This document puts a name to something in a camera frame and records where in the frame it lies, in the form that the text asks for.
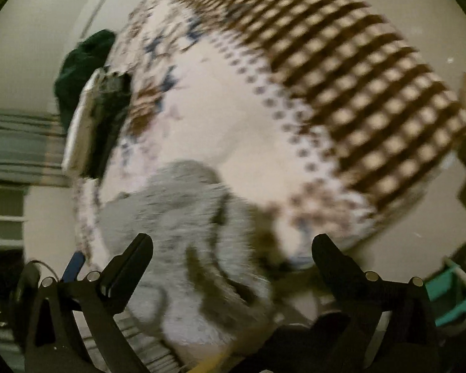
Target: white wall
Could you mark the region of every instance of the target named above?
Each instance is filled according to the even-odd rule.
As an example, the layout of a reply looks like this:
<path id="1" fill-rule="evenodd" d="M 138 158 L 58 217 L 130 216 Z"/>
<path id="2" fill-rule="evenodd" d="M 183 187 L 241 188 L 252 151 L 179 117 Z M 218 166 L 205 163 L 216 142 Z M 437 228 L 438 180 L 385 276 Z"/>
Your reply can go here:
<path id="1" fill-rule="evenodd" d="M 8 0 L 0 11 L 0 108 L 46 111 L 67 37 L 87 0 Z"/>
<path id="2" fill-rule="evenodd" d="M 24 217 L 26 258 L 42 260 L 60 276 L 75 251 L 71 189 L 30 187 L 24 198 Z M 42 275 L 51 274 L 44 271 Z"/>

